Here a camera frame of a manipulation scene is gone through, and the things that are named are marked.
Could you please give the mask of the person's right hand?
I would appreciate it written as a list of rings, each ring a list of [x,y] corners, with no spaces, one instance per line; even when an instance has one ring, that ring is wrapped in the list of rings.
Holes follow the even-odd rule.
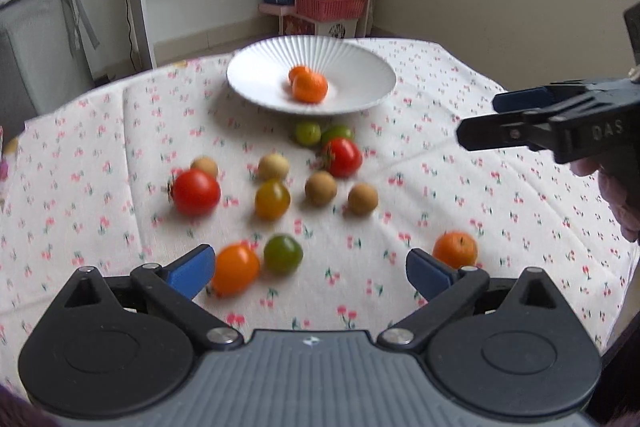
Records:
[[[620,225],[620,234],[629,243],[638,243],[639,209],[630,205],[626,187],[592,158],[573,161],[570,164],[570,170],[576,176],[590,176],[590,174],[597,173],[600,195],[608,203],[615,220]]]

